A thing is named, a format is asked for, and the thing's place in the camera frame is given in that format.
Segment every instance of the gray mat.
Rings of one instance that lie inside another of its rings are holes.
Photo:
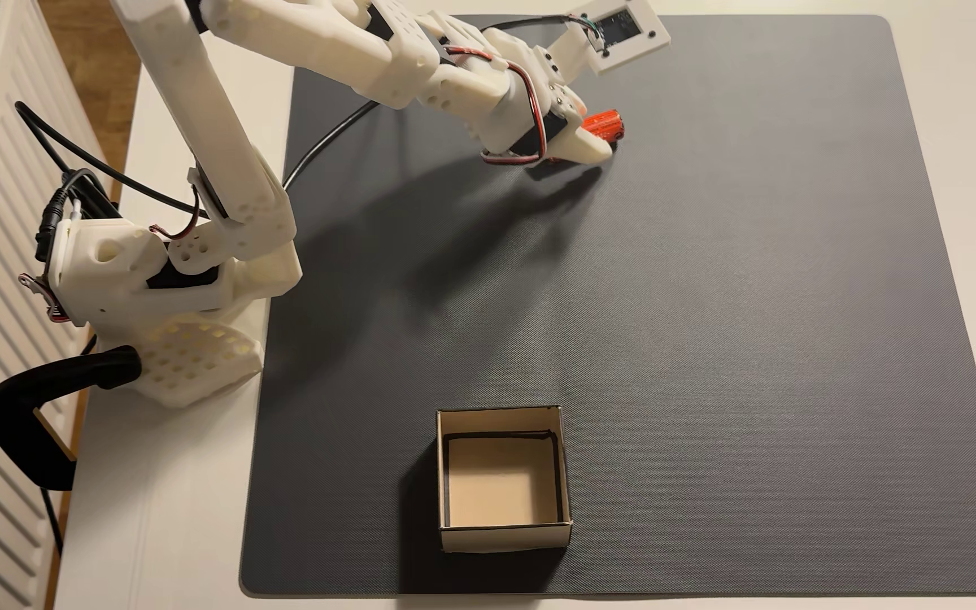
[[[486,166],[414,103],[291,189],[244,589],[976,592],[976,370],[887,24],[666,23],[576,83],[626,120],[602,166]],[[298,72],[287,166],[360,103]],[[445,556],[435,409],[533,404],[572,544]]]

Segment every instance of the wooden floor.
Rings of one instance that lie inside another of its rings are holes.
[[[89,122],[97,133],[108,165],[122,171],[127,159],[130,123],[134,115],[134,94],[138,90],[141,62],[130,45],[130,39],[119,25],[108,0],[39,0],[47,27],[74,80],[74,87],[85,106]],[[112,189],[112,199],[119,197],[119,185]],[[84,421],[85,396],[78,405],[75,419],[75,454]],[[69,514],[69,492],[64,494],[59,521],[65,528]],[[55,599],[55,582],[59,576],[59,559],[51,566],[51,583],[47,587],[47,610]]]

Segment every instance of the black clamp handle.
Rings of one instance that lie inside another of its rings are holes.
[[[40,407],[53,400],[99,385],[104,390],[138,379],[138,351],[121,345],[47,363],[0,383],[0,447],[31,481],[47,490],[74,486],[75,457]]]

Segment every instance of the black cable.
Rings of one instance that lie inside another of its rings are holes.
[[[133,178],[125,175],[124,173],[118,172],[117,169],[113,168],[110,165],[107,165],[101,159],[95,158],[93,155],[89,154],[89,152],[83,149],[81,146],[75,145],[74,142],[72,142],[71,140],[63,136],[60,132],[56,132],[53,127],[45,123],[45,121],[42,118],[40,118],[40,115],[34,113],[32,108],[25,105],[25,102],[20,102],[20,101],[15,102],[14,108],[16,108],[21,118],[25,119],[26,124],[28,124],[31,121],[34,126],[39,128],[40,132],[47,133],[47,135],[50,136],[52,140],[66,147],[66,150],[71,151],[72,153],[78,155],[79,158],[85,159],[86,163],[92,165],[96,169],[100,169],[101,172],[107,173],[109,176],[122,182],[124,185],[130,187],[131,189],[135,189],[136,191],[144,195],[147,195],[148,197],[151,197],[157,201],[160,201],[161,203],[170,205],[174,207],[176,210],[180,210],[188,214],[192,214],[194,212],[193,205],[188,205],[183,203],[182,201],[171,199],[168,195],[162,192],[154,191],[153,189],[146,187],[138,180],[134,180]],[[49,150],[49,148],[50,145],[45,146],[46,150]],[[49,150],[49,153],[47,154],[53,154],[53,159],[59,157],[59,155],[54,154],[54,150]],[[69,172],[69,169],[64,167],[63,172]],[[205,212],[199,215],[202,216],[203,218],[210,218],[210,216]]]
[[[307,167],[308,163],[315,160],[315,158],[319,156],[319,153],[325,150],[327,146],[330,146],[331,142],[336,140],[337,137],[342,134],[342,132],[345,132],[345,130],[351,127],[353,123],[363,118],[365,114],[368,114],[374,110],[375,106],[377,105],[378,102],[369,101],[368,103],[358,107],[356,112],[348,115],[345,120],[338,123],[336,127],[331,129],[330,132],[323,136],[321,140],[316,142],[314,146],[311,146],[310,149],[304,153],[304,156],[299,159],[299,163],[296,164],[296,167],[293,167],[289,173],[289,176],[284,179],[284,184],[281,185],[281,188],[287,191],[296,178],[299,177],[300,172],[303,172],[304,168]]]
[[[43,136],[40,129],[35,123],[33,123],[33,119],[29,118],[25,113],[20,112],[20,110],[18,110],[18,114],[20,114],[20,119],[24,120],[25,126],[28,127],[28,130],[33,132],[33,136],[36,137],[36,141],[40,142],[40,146],[43,146],[43,150],[47,153],[47,156],[49,156],[51,160],[55,161],[55,165],[59,166],[59,171],[62,173],[69,172],[71,169],[68,165],[66,165],[65,160],[63,160],[63,158],[59,156],[59,152],[55,151],[55,149],[51,146],[51,142],[48,142],[47,138]]]
[[[567,23],[568,21],[573,21],[574,23],[581,25],[583,28],[589,29],[593,32],[594,38],[601,38],[601,33],[596,27],[591,28],[589,21],[577,18],[574,15],[541,15],[538,18],[529,18],[527,20],[504,21],[503,23],[481,27],[481,32],[494,27],[495,29],[514,29],[516,27],[525,27],[527,25],[540,25],[543,23]]]
[[[51,506],[51,496],[47,490],[40,487],[43,496],[43,507],[47,509],[47,519],[51,521],[51,535],[55,536],[55,548],[59,549],[59,557],[63,556],[63,533],[59,530],[59,519],[55,518],[55,507]]]
[[[88,169],[88,167],[83,167],[82,169],[75,169],[73,172],[69,174],[69,176],[66,177],[65,180],[63,180],[63,190],[68,191],[71,188],[74,188],[74,184],[82,177],[85,176],[92,176],[93,178],[95,178],[97,175],[95,173],[92,173],[92,169]]]
[[[89,343],[86,343],[85,344],[85,348],[83,350],[81,350],[81,354],[83,356],[88,355],[89,353],[92,352],[93,347],[96,347],[96,346],[97,346],[97,336],[95,334],[93,334],[93,336],[89,338]]]

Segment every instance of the bolt hole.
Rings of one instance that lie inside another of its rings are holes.
[[[97,260],[107,263],[119,255],[119,244],[112,240],[104,240],[97,246]]]

